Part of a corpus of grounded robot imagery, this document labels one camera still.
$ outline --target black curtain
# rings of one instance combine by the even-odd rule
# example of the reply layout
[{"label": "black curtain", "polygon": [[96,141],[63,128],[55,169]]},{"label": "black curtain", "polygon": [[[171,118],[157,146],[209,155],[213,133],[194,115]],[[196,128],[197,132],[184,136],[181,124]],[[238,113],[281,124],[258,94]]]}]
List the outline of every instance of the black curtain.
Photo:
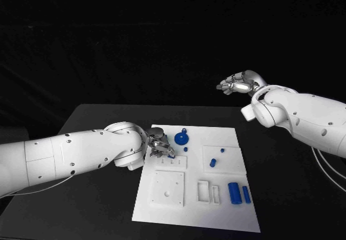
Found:
[{"label": "black curtain", "polygon": [[0,125],[30,138],[55,135],[79,104],[242,107],[249,96],[216,84],[248,69],[346,101],[343,1],[8,1],[0,17]]}]

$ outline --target black table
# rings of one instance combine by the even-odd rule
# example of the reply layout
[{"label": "black table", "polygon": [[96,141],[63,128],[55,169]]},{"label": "black table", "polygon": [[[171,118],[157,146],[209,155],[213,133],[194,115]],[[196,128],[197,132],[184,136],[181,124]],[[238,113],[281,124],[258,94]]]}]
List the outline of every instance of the black table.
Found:
[{"label": "black table", "polygon": [[[122,121],[144,129],[151,124],[235,128],[261,233],[131,221],[141,168],[128,171],[109,164],[43,192],[16,196],[0,216],[0,236],[36,240],[279,239],[288,234],[343,233],[346,193],[324,176],[311,148],[285,129],[246,122],[238,107],[83,104],[59,134],[102,129]],[[337,157],[326,154],[326,158],[344,167]]]}]

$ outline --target cable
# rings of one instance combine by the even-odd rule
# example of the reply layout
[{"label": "cable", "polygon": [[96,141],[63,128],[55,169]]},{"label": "cable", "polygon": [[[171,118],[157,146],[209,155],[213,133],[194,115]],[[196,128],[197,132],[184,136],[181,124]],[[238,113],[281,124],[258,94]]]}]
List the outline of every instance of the cable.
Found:
[{"label": "cable", "polygon": [[331,170],[334,171],[334,173],[336,173],[340,177],[343,177],[343,178],[346,179],[346,176],[343,176],[343,175],[334,170],[334,168],[330,166],[326,158],[323,157],[321,151],[320,151],[318,149],[317,149],[317,151],[318,151],[318,155],[320,155],[321,159],[324,160],[326,164],[328,165],[328,167],[331,168]]},{"label": "cable", "polygon": [[72,177],[73,177],[73,176],[68,177],[68,178],[66,178],[63,181],[60,181],[57,184],[55,184],[53,186],[50,186],[50,187],[47,187],[47,188],[44,188],[44,189],[42,189],[42,190],[39,190],[39,191],[31,191],[31,192],[18,193],[18,194],[10,194],[10,195],[7,195],[7,196],[17,196],[17,195],[34,194],[34,193],[37,193],[37,192],[42,192],[42,191],[53,188],[53,187],[57,186],[59,184],[62,184],[62,183],[63,183],[65,181],[68,181]]},{"label": "cable", "polygon": [[320,164],[320,162],[318,162],[318,158],[317,158],[315,151],[314,151],[314,148],[313,148],[313,147],[311,147],[311,152],[313,152],[313,155],[314,155],[314,158],[315,158],[315,161],[317,161],[317,163],[318,163],[318,166],[320,166],[321,171],[324,172],[326,176],[328,177],[328,179],[331,180],[331,182],[336,184],[336,186],[346,192],[344,188],[337,184],[337,182],[333,180],[333,178],[328,176],[326,170],[323,169],[323,166],[321,166],[321,164]]}]

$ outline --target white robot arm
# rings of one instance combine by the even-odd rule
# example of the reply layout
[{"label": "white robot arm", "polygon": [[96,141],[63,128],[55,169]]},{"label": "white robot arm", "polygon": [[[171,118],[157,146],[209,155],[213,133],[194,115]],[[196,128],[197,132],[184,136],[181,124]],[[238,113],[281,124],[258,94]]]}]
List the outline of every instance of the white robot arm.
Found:
[{"label": "white robot arm", "polygon": [[251,104],[241,109],[248,121],[266,128],[285,128],[313,148],[346,158],[346,104],[317,95],[268,85],[251,70],[229,76],[216,89],[229,95],[248,93]]},{"label": "white robot arm", "polygon": [[111,124],[43,139],[0,145],[0,198],[20,189],[102,168],[114,160],[129,170],[154,156],[176,157],[161,128],[147,132],[132,123]]}]

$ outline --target blue object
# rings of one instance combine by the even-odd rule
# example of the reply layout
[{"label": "blue object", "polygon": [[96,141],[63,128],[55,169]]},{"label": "blue object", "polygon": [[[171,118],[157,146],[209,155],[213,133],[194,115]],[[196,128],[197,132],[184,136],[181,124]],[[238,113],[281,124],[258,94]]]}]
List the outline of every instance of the blue object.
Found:
[{"label": "blue object", "polygon": [[215,167],[215,163],[216,163],[216,160],[212,159],[212,160],[210,160],[210,167],[212,167],[212,168]]},{"label": "blue object", "polygon": [[242,196],[239,191],[239,186],[236,182],[228,184],[229,196],[232,204],[242,204]]},{"label": "blue object", "polygon": [[179,132],[176,135],[174,135],[174,143],[177,145],[184,145],[187,142],[189,142],[189,136],[186,134],[186,128],[181,129],[181,132]]},{"label": "blue object", "polygon": [[243,192],[245,202],[246,202],[246,204],[251,204],[251,196],[249,196],[249,192],[248,192],[248,187],[246,186],[242,186],[242,192]]}]

